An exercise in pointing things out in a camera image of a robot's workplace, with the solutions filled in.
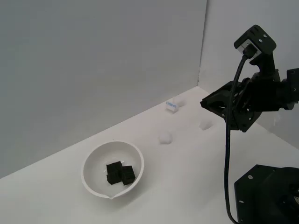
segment cotton ball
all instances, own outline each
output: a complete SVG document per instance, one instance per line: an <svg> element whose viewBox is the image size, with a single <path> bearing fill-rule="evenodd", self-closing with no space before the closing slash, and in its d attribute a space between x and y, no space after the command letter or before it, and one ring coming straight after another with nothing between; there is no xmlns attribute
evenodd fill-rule
<svg viewBox="0 0 299 224"><path fill-rule="evenodd" d="M159 135L160 144L170 144L172 142L172 135L170 132L163 132Z"/></svg>
<svg viewBox="0 0 299 224"><path fill-rule="evenodd" d="M209 119L202 120L199 124L200 129L203 130L203 131L206 130L206 129L209 129L212 126L213 126L213 123Z"/></svg>

